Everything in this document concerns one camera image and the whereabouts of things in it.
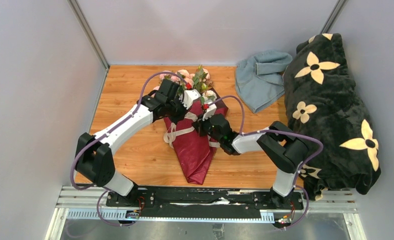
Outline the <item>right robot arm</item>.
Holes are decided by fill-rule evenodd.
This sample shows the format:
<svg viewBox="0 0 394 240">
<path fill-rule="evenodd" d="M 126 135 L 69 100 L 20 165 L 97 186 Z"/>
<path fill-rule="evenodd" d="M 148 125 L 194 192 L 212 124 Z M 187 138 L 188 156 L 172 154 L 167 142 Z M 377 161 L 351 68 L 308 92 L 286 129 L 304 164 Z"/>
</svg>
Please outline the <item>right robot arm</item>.
<svg viewBox="0 0 394 240">
<path fill-rule="evenodd" d="M 192 125 L 199 136 L 214 139 L 228 155 L 264 152 L 277 168 L 274 183 L 266 200 L 276 209 L 291 206 L 298 167 L 309 151 L 304 139 L 297 137 L 279 121 L 273 122 L 265 129 L 242 134 L 234 131 L 221 114 L 207 119 L 199 116 Z"/>
</svg>

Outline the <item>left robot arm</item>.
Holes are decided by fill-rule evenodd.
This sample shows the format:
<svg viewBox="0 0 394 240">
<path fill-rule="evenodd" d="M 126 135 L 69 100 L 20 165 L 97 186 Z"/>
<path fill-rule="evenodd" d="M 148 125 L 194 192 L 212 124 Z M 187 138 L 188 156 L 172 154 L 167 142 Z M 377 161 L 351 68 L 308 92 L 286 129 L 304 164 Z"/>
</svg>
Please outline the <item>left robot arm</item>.
<svg viewBox="0 0 394 240">
<path fill-rule="evenodd" d="M 141 94 L 133 108 L 110 126 L 95 134 L 83 133 L 71 171 L 80 173 L 92 185 L 116 193 L 125 206 L 134 206 L 139 199 L 138 185 L 116 170 L 114 155 L 134 134 L 155 121 L 183 120 L 201 95 L 194 89 L 181 89 L 178 83 L 163 80 L 157 90 Z"/>
</svg>

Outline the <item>white rose stem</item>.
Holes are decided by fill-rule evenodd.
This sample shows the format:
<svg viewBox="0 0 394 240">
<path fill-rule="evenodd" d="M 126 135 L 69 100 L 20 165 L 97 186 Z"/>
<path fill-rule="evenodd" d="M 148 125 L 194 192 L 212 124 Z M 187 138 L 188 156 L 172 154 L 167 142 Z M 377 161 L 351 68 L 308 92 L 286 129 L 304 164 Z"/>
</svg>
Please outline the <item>white rose stem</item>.
<svg viewBox="0 0 394 240">
<path fill-rule="evenodd" d="M 209 102 L 214 102 L 217 98 L 217 94 L 213 90 L 206 90 L 201 94 L 200 102 L 202 104 L 207 104 Z"/>
</svg>

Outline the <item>dark red wrapping paper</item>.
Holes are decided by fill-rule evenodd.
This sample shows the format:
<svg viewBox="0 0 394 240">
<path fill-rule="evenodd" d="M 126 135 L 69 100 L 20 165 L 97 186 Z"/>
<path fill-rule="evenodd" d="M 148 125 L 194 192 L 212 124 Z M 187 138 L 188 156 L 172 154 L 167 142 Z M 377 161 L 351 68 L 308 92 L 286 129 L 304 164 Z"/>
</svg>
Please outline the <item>dark red wrapping paper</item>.
<svg viewBox="0 0 394 240">
<path fill-rule="evenodd" d="M 195 102 L 190 113 L 201 115 L 203 113 L 201 104 Z M 163 119 L 166 130 L 171 125 L 169 118 Z M 176 124 L 176 130 L 189 128 L 194 123 L 192 120 L 183 119 Z M 191 133 L 177 136 L 173 142 L 173 149 L 178 158 L 186 181 L 190 184 L 202 185 L 205 181 L 212 159 L 220 147 L 213 138 L 208 136 L 199 136 L 196 130 Z"/>
</svg>

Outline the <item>cream printed ribbon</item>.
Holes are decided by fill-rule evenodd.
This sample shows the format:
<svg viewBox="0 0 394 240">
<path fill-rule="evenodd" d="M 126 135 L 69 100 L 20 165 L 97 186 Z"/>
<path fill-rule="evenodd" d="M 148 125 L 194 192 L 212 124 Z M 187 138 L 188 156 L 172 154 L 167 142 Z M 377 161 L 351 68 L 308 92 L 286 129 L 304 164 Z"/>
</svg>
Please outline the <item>cream printed ribbon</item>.
<svg viewBox="0 0 394 240">
<path fill-rule="evenodd" d="M 192 120 L 193 122 L 195 122 L 198 119 L 198 117 L 197 117 L 196 114 L 194 114 L 192 112 L 188 112 L 185 115 L 185 119 Z M 164 133 L 163 140 L 164 140 L 165 143 L 169 144 L 169 146 L 171 148 L 174 148 L 173 147 L 173 142 L 176 140 L 176 138 L 178 136 L 189 134 L 189 133 L 193 132 L 194 130 L 195 130 L 195 128 L 193 126 L 185 128 L 185 129 L 177 130 L 177 125 L 172 122 L 170 127 Z"/>
</svg>

